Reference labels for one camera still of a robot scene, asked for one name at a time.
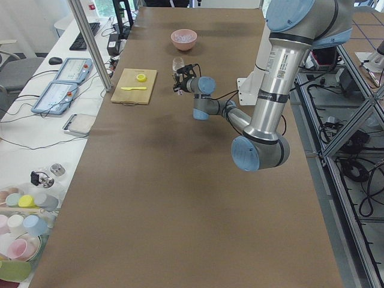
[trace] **keyboard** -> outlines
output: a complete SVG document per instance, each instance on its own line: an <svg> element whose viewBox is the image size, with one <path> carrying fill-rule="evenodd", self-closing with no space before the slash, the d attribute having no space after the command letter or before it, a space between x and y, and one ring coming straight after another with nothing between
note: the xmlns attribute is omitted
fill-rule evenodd
<svg viewBox="0 0 384 288"><path fill-rule="evenodd" d="M100 28L100 23L94 22L94 23L90 23L89 25L91 27L93 35L95 36L97 31ZM84 38L81 32L78 34L75 41L71 45L70 50L86 50L86 43L84 41Z"/></svg>

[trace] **small bowl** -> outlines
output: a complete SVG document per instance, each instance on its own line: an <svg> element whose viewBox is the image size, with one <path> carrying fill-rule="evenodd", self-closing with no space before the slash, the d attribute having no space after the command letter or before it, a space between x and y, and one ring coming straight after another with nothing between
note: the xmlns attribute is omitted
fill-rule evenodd
<svg viewBox="0 0 384 288"><path fill-rule="evenodd" d="M174 31L170 38L177 49L188 51L196 44L197 33L190 29L180 29Z"/></svg>

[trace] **yellow spatula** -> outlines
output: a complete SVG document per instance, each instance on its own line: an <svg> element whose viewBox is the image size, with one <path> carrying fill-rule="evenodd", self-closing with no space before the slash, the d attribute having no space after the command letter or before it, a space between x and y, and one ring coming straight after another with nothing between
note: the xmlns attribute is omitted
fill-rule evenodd
<svg viewBox="0 0 384 288"><path fill-rule="evenodd" d="M122 90L127 90L127 91L131 91L131 90L146 90L146 87L121 87Z"/></svg>

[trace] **computer mouse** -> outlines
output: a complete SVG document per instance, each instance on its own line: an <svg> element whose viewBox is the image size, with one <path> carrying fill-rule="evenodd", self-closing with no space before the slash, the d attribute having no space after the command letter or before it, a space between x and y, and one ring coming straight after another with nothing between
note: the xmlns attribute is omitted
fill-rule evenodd
<svg viewBox="0 0 384 288"><path fill-rule="evenodd" d="M49 65L57 65L62 63L62 59L60 57L52 57L48 61Z"/></svg>

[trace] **cup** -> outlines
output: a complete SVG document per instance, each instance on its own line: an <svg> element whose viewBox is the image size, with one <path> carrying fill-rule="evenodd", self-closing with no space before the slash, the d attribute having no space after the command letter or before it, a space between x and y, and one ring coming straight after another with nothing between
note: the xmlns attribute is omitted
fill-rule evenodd
<svg viewBox="0 0 384 288"><path fill-rule="evenodd" d="M27 261L36 252L36 247L25 239L19 238L8 247L7 255L11 260Z"/></svg>
<svg viewBox="0 0 384 288"><path fill-rule="evenodd" d="M57 177L62 176L65 173L64 167L62 167L59 163L55 163L50 167L50 171Z"/></svg>
<svg viewBox="0 0 384 288"><path fill-rule="evenodd" d="M8 207L19 207L19 199L21 195L19 193L12 193L7 196L5 202Z"/></svg>
<svg viewBox="0 0 384 288"><path fill-rule="evenodd" d="M8 282L0 279L1 288L18 288L20 284L16 282Z"/></svg>
<svg viewBox="0 0 384 288"><path fill-rule="evenodd" d="M0 254L5 255L7 257L6 260L8 260L8 256L7 256L8 247L16 239L17 239L17 237L12 235L11 233L6 233L3 235L0 235Z"/></svg>
<svg viewBox="0 0 384 288"><path fill-rule="evenodd" d="M55 221L56 221L56 216L53 213L50 213L48 211L43 211L43 212L40 211L38 216L47 223L48 228L50 229L53 228L53 225L55 224Z"/></svg>
<svg viewBox="0 0 384 288"><path fill-rule="evenodd" d="M8 191L0 191L0 206L4 206L6 204L5 200L9 195Z"/></svg>
<svg viewBox="0 0 384 288"><path fill-rule="evenodd" d="M8 217L5 215L0 215L0 235L9 233L10 229L8 227Z"/></svg>
<svg viewBox="0 0 384 288"><path fill-rule="evenodd" d="M47 232L47 223L36 215L30 215L23 222L25 230L32 236L40 236Z"/></svg>
<svg viewBox="0 0 384 288"><path fill-rule="evenodd" d="M47 193L39 193L35 196L35 204L45 210L52 212L59 205L59 199Z"/></svg>
<svg viewBox="0 0 384 288"><path fill-rule="evenodd" d="M22 282L31 273L31 264L23 261L0 261L0 279L10 282Z"/></svg>
<svg viewBox="0 0 384 288"><path fill-rule="evenodd" d="M36 208L34 198L31 195L23 195L19 199L19 207L21 207L21 208Z"/></svg>
<svg viewBox="0 0 384 288"><path fill-rule="evenodd" d="M19 214L12 215L8 219L8 227L12 235L17 237L26 233L26 230L23 226L23 221L24 217Z"/></svg>
<svg viewBox="0 0 384 288"><path fill-rule="evenodd" d="M172 61L172 70L174 74L177 74L176 71L184 66L184 60L181 57L174 57Z"/></svg>

